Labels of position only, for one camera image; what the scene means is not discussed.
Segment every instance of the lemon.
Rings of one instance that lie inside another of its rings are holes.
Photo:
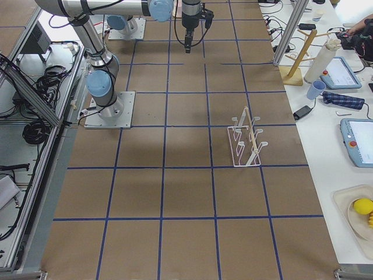
[[[369,198],[360,198],[354,202],[354,209],[359,214],[369,214],[373,211],[373,201],[371,201]]]

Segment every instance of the blue joint cap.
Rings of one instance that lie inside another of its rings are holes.
[[[171,18],[173,9],[173,0],[152,0],[149,5],[151,16],[158,22],[168,21]]]
[[[124,16],[110,15],[107,17],[107,24],[115,30],[122,30],[127,25],[127,20]]]
[[[88,75],[86,85],[94,97],[103,97],[111,91],[110,76],[102,70],[96,70]]]

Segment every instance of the plastic cup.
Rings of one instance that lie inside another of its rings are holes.
[[[313,13],[313,15],[312,15],[312,20],[314,22],[318,22],[321,19],[321,17],[322,17],[323,14],[324,14],[323,10],[321,10],[321,9],[315,10],[314,13]]]
[[[326,89],[326,84],[322,80],[313,81],[307,91],[307,98],[312,100],[318,97]]]

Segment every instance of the beige tray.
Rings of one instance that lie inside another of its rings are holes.
[[[351,202],[362,197],[367,197],[373,200],[373,186],[359,185],[357,187],[348,188],[346,190],[336,191],[333,195],[334,202],[336,203],[351,231],[353,232],[358,244],[360,245],[361,251],[363,251],[367,258],[373,260],[373,241],[365,240],[358,233],[356,233],[351,226],[349,218],[347,216],[347,211],[350,207]]]

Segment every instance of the plate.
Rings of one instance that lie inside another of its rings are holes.
[[[373,228],[368,226],[369,214],[361,215],[354,210],[354,199],[347,210],[347,217],[353,230],[365,240],[373,241]]]

